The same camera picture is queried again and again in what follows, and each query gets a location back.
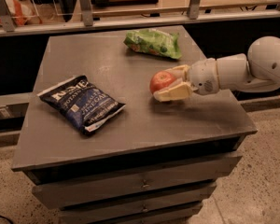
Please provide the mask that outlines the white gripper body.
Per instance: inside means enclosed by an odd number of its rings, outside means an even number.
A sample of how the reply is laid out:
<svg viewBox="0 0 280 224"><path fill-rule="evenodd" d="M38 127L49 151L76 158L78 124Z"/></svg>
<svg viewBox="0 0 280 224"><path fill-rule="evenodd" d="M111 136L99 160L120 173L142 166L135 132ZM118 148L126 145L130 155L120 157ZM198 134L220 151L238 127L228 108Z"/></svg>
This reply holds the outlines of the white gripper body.
<svg viewBox="0 0 280 224"><path fill-rule="evenodd" d="M194 63L189 68L188 80L197 94L217 93L219 91L217 61L210 58Z"/></svg>

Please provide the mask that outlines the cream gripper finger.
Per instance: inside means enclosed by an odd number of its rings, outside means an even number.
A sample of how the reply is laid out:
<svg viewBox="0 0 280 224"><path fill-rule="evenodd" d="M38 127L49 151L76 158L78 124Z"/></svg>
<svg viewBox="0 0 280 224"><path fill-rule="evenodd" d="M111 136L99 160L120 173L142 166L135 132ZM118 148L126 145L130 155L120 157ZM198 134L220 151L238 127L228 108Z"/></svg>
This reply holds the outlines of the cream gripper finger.
<svg viewBox="0 0 280 224"><path fill-rule="evenodd" d="M173 68L167 69L167 72L174 75L176 78L182 78L183 80L187 80L189 66L187 64L178 65Z"/></svg>
<svg viewBox="0 0 280 224"><path fill-rule="evenodd" d="M183 100L192 95L192 88L187 82L181 82L172 87L166 87L153 93L154 98L159 102Z"/></svg>

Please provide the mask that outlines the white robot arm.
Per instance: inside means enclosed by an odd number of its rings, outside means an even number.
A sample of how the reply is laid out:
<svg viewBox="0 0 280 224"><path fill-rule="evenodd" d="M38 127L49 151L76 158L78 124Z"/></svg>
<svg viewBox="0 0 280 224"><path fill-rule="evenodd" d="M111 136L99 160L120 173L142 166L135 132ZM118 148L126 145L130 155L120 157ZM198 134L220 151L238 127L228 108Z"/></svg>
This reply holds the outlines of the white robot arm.
<svg viewBox="0 0 280 224"><path fill-rule="evenodd" d="M264 36L246 54L200 60L156 73L150 91L159 102L208 95L221 90L266 92L280 88L280 38Z"/></svg>

